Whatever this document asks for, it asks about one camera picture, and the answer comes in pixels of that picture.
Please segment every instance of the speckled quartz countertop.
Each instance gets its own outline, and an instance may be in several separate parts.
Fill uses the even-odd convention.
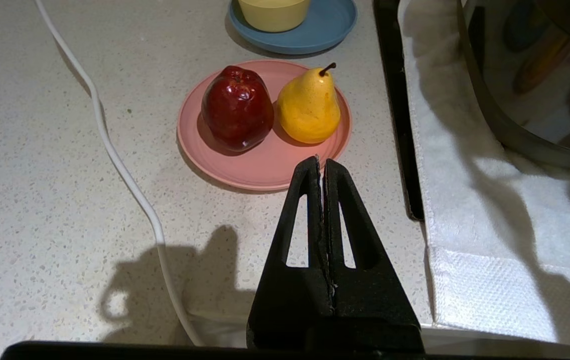
[[[410,221],[370,1],[328,52],[353,113],[350,171],[413,308],[431,324],[424,240]],[[194,315],[243,322],[285,192],[234,191],[179,151],[177,112],[209,73],[273,57],[234,33],[225,0],[45,2],[99,87],[117,150],[157,210]],[[296,231],[296,239],[305,234]],[[294,240],[290,261],[304,262]],[[100,141],[90,99],[33,2],[0,1],[0,354],[25,339],[170,344],[177,319],[142,210]]]

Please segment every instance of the white towel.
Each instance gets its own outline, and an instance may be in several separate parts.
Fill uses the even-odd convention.
[[[455,0],[404,0],[399,22],[435,323],[570,345],[570,171],[496,141]]]

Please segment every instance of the stainless steel pot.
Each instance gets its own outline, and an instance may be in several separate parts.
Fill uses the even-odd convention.
[[[570,0],[459,0],[458,25],[496,138],[570,168]]]

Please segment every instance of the blue plate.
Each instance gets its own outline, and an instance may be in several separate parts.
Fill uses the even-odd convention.
[[[249,43],[279,54],[302,55],[323,51],[340,43],[356,24],[353,0],[312,0],[305,21],[292,30],[264,32],[244,19],[238,0],[229,4],[229,18]]]

